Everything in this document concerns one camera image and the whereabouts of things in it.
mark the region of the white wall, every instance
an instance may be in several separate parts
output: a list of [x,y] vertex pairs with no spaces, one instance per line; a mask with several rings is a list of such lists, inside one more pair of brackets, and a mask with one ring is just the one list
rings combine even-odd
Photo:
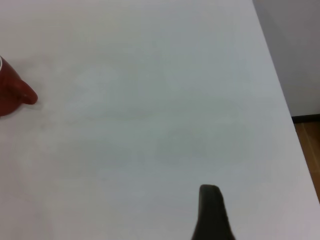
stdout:
[[253,2],[291,115],[320,114],[320,1]]

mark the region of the white tabletop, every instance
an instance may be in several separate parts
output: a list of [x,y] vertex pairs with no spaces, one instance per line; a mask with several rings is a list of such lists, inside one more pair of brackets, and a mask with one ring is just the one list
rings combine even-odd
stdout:
[[188,240],[201,184],[239,240],[319,240],[320,207],[250,0],[2,0],[38,93],[0,119],[1,240]]

